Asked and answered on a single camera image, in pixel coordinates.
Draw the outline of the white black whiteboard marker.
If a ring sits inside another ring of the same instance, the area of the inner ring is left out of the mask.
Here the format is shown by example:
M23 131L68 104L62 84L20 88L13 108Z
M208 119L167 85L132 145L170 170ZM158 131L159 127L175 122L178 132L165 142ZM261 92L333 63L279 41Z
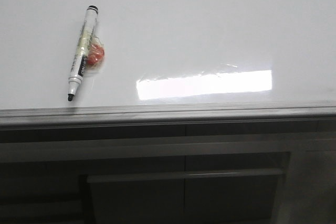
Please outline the white black whiteboard marker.
M88 6L76 46L75 56L68 78L68 101L72 101L80 87L86 67L97 67L102 64L105 51L99 38L95 35L99 10L96 6Z

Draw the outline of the white whiteboard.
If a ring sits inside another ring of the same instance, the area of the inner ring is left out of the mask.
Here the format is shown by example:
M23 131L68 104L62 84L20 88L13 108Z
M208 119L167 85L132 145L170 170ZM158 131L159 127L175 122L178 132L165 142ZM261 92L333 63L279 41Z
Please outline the white whiteboard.
M1 129L333 117L335 0L1 0Z

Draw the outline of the grey metal table frame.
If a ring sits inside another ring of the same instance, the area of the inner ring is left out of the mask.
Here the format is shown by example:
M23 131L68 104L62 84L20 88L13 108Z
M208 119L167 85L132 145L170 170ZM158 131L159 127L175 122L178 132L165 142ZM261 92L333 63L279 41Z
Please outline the grey metal table frame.
M335 119L1 129L1 223L335 223Z

